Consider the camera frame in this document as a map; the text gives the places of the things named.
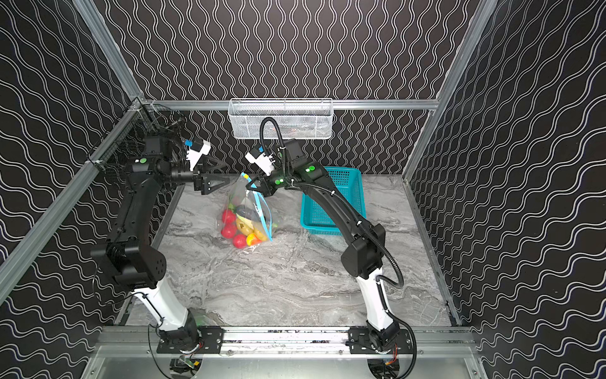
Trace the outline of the small orange fruit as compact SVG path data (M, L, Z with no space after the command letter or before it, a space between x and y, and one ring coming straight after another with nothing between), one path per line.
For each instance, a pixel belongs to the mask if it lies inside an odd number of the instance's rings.
M259 243L262 243L262 240L259 239L254 233L251 233L246 237L247 246L255 246Z

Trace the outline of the clear zip top bag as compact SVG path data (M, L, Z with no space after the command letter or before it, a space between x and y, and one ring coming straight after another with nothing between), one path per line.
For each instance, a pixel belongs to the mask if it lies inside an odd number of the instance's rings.
M251 176L241 173L230 186L217 220L220 235L247 254L272 241L278 227L276 214L257 190Z

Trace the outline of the yellow potato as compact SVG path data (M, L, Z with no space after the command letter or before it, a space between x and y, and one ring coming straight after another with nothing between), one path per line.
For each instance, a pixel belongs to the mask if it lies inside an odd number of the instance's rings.
M266 242L269 240L268 234L262 224L256 224L253 229L253 233L262 242Z

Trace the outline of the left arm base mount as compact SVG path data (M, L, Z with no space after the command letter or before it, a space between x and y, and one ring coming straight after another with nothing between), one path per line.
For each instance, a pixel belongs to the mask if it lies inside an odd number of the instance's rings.
M198 326L197 331L161 331L156 348L159 354L218 354L223 345L225 330L219 326Z

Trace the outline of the yellow lemon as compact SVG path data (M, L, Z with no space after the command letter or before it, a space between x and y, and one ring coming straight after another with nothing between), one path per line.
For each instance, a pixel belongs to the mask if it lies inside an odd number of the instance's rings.
M236 224L236 228L244 236L249 236L254 233L255 228L254 228L252 221L250 221L250 220L238 218L238 219L236 219L235 224Z

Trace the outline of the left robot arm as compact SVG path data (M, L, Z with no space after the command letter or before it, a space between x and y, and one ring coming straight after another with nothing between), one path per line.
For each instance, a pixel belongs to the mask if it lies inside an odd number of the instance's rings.
M191 183L203 195L225 186L213 173L225 164L209 157L210 151L211 143L198 138L146 137L142 153L125 163L123 202L110 235L90 250L112 284L147 306L165 338L192 338L196 326L165 280L167 259L149 239L151 216L159 192L168 185Z

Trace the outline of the dark eggplant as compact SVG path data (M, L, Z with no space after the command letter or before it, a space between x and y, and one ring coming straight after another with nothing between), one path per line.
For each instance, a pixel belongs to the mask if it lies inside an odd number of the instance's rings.
M258 211L252 207L248 207L246 205L239 205L235 208L235 213L237 216L241 216L244 219L259 221L259 213Z

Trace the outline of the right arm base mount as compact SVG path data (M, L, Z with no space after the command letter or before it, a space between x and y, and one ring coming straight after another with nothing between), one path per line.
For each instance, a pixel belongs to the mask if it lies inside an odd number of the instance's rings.
M397 348L399 354L412 354L412 338L410 333L402 328L388 328L377 332L375 328L351 327L348 330L345 344L352 355L391 354Z

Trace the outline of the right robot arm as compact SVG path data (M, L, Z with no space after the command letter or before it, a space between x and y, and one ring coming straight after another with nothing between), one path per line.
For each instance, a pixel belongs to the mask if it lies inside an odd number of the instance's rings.
M385 286L401 288L403 274L385 246L384 227L364 218L338 190L327 169L303 153L297 140L280 146L277 155L258 144L246 154L246 160L261 170L247 186L250 190L268 197L279 189L300 191L339 229L347 243L342 265L358 282L366 306L366 345L377 352L392 350L402 323L391 312Z

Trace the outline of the red tomato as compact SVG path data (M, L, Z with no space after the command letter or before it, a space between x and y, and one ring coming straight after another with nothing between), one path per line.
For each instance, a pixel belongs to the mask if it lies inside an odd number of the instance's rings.
M230 209L225 209L222 213L221 220L224 224L232 224L236 221L236 215Z
M237 233L238 229L235 224L225 224L221 230L222 237L227 239L232 239Z

